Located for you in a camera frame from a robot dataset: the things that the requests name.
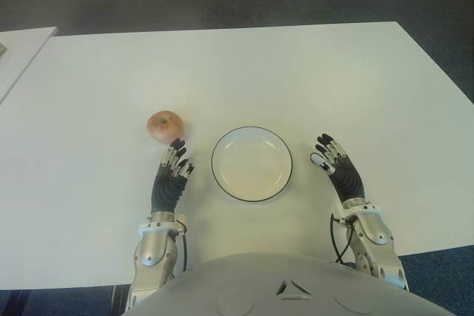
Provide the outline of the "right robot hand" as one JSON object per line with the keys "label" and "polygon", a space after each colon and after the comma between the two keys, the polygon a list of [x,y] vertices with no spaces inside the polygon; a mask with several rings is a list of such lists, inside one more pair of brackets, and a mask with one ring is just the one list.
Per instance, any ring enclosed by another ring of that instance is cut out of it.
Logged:
{"label": "right robot hand", "polygon": [[365,199],[364,185],[357,169],[342,146],[326,133],[317,137],[316,151],[310,160],[329,177],[342,203],[353,198]]}

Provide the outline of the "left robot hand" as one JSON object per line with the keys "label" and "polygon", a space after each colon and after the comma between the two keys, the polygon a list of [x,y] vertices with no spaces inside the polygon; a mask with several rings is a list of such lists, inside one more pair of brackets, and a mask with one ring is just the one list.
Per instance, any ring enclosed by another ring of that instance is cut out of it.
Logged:
{"label": "left robot hand", "polygon": [[183,158],[185,140],[175,139],[161,158],[151,193],[151,213],[175,212],[194,165]]}

